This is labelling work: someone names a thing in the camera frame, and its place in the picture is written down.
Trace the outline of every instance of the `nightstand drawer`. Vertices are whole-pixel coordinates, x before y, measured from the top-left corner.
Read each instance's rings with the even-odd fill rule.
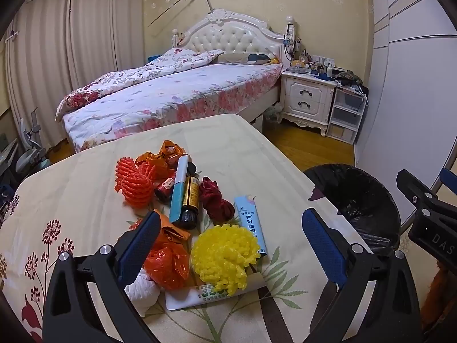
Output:
[[[286,96],[284,111],[320,120],[324,106],[324,104],[312,100],[304,100],[302,97]]]
[[[322,95],[323,90],[317,85],[312,83],[304,83],[300,80],[287,79],[286,94],[291,97],[299,97],[303,100],[312,100],[313,102],[325,103]]]

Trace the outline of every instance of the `floral comforter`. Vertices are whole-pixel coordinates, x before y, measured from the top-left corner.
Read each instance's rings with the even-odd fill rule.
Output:
[[[170,49],[162,57],[143,67],[104,74],[84,88],[76,89],[63,98],[57,108],[56,121],[60,122],[65,114],[118,90],[172,73],[205,66],[222,53],[222,50],[198,54],[188,49]]]
[[[192,68],[96,99],[65,114],[63,123],[79,152],[168,124],[238,113],[268,92],[281,73],[282,64]]]

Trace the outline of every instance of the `floral tablecloth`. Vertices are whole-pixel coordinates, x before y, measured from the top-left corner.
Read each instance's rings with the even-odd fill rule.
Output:
[[[255,267],[267,288],[173,312],[166,309],[161,295],[145,323],[164,343],[302,342],[327,283],[302,231],[303,211],[315,207],[350,243],[366,244],[326,198],[312,195],[314,184],[237,115],[217,115],[124,137],[27,178],[0,229],[0,288],[17,317],[40,342],[44,299],[58,254],[93,254],[103,244],[114,244],[144,214],[134,212],[114,191],[116,161],[156,152],[164,139],[182,146],[201,176],[218,182],[225,199],[255,196],[268,250]],[[201,213],[199,230],[211,225],[206,213]],[[194,276],[189,279],[190,284],[195,282]],[[90,289],[107,333],[119,339],[96,286]],[[361,306],[352,333],[366,307],[367,303]]]

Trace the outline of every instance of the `wooden floor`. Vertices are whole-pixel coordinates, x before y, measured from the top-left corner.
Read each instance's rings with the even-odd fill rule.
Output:
[[[73,150],[72,146],[68,143],[68,141],[65,139],[62,142],[60,142],[57,146],[50,149],[47,152],[46,157],[51,161],[51,163],[57,163],[59,161],[62,161],[63,159],[66,159],[67,157],[70,157],[73,154],[75,154],[75,151]]]
[[[281,124],[265,122],[263,134],[301,171],[323,163],[354,165],[353,146],[322,137],[318,129],[301,128],[284,120]],[[47,157],[52,163],[56,163],[74,153],[65,140],[50,150]]]

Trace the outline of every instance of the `pillow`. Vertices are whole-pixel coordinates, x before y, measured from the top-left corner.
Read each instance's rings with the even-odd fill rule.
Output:
[[[259,65],[269,63],[270,60],[265,54],[224,53],[214,59],[213,63]]]

